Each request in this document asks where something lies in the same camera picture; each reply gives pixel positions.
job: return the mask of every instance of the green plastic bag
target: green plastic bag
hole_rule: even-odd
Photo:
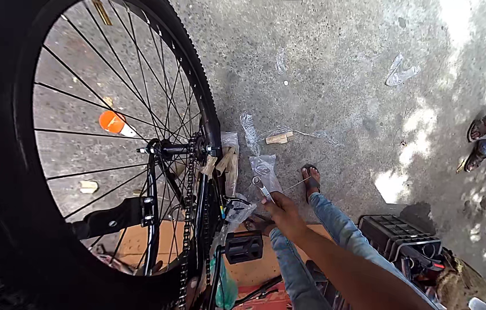
[[[211,270],[214,270],[215,258],[211,259]],[[216,305],[223,309],[232,309],[238,298],[238,285],[230,276],[224,265],[224,260],[220,260],[220,278],[216,289]]]

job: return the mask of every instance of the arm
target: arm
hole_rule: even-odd
[[[280,192],[262,201],[283,235],[301,248],[354,309],[432,310],[406,283],[376,264],[307,228],[292,200]]]

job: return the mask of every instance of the orange reflector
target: orange reflector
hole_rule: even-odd
[[[112,133],[119,133],[125,126],[125,117],[107,110],[100,115],[100,126]]]

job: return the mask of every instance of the wrench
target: wrench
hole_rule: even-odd
[[[270,195],[270,192],[268,192],[268,190],[266,189],[266,187],[264,186],[264,184],[262,184],[262,180],[260,179],[260,177],[254,177],[252,179],[252,183],[256,187],[258,187],[258,189],[260,189],[260,191],[262,192],[262,194],[264,196],[266,196],[266,199],[267,200],[274,202],[274,200],[272,199],[272,195]]]

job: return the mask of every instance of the plastic bag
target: plastic bag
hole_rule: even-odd
[[[256,199],[248,200],[247,197],[239,193],[236,193],[235,197],[249,202],[256,201]],[[235,229],[237,229],[237,227],[252,214],[254,209],[256,209],[256,204],[246,205],[242,202],[234,201],[232,208],[228,210],[228,214],[226,215],[228,232],[234,232]]]
[[[394,58],[394,61],[392,62],[390,69],[388,69],[388,77],[386,79],[386,82],[384,82],[388,86],[396,86],[398,84],[403,83],[405,80],[411,78],[414,75],[417,75],[419,72],[421,72],[421,68],[419,66],[413,66],[409,69],[407,69],[404,72],[396,72],[398,70],[398,67],[402,64],[402,61],[404,60],[404,56],[402,56],[402,53],[399,53],[396,58]]]
[[[247,112],[243,112],[239,119],[241,121],[241,126],[243,126],[243,130],[245,131],[245,140],[247,140],[247,146],[251,149],[255,156],[259,156],[260,146],[256,143],[258,142],[258,136],[256,129],[254,128],[252,115]]]
[[[211,270],[214,270],[216,257],[211,259]],[[216,289],[216,305],[222,309],[232,309],[235,300],[238,298],[238,285],[235,280],[226,271],[224,260],[220,259],[220,276],[218,279],[218,286]]]
[[[232,160],[229,163],[230,168],[226,172],[226,195],[229,197],[233,197],[235,195],[235,187],[238,182],[238,159],[239,159],[239,139],[237,132],[220,132],[220,139],[222,141],[222,149],[224,152],[224,148],[235,147],[235,156],[232,157]]]
[[[274,172],[275,155],[251,156],[248,159],[252,172],[260,177],[268,191],[282,191]]]

